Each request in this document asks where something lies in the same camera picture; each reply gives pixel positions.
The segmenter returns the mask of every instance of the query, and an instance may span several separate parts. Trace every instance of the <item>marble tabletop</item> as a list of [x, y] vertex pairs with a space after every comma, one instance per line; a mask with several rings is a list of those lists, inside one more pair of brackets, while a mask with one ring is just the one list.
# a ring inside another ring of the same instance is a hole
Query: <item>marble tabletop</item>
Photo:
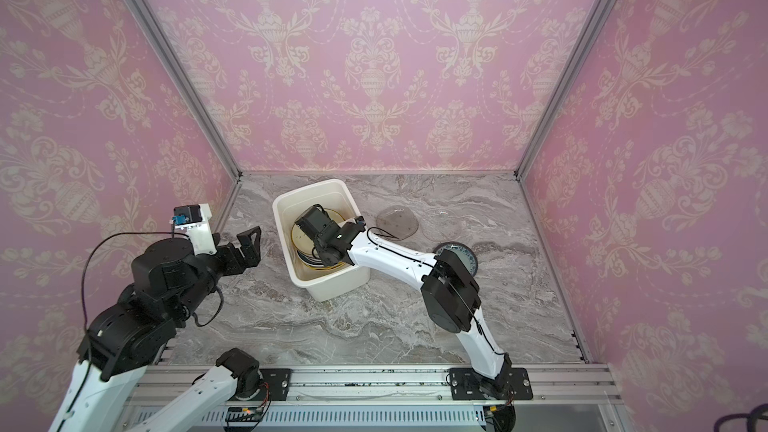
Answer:
[[[468, 357], [453, 334], [429, 320], [421, 294], [372, 271], [360, 288], [317, 302], [293, 285], [280, 248], [272, 201], [325, 176], [245, 176], [222, 242], [261, 226], [261, 264], [222, 278], [224, 308], [205, 328], [181, 330], [172, 364], [212, 364], [232, 347], [262, 364], [457, 363]], [[485, 319], [513, 363], [577, 362], [579, 352], [554, 291], [519, 184], [508, 174], [334, 176], [349, 187], [369, 225], [389, 206], [407, 206], [422, 220], [446, 208], [461, 221], [456, 240], [478, 257]], [[401, 244], [431, 251], [419, 228]], [[198, 308], [205, 322], [218, 296]]]

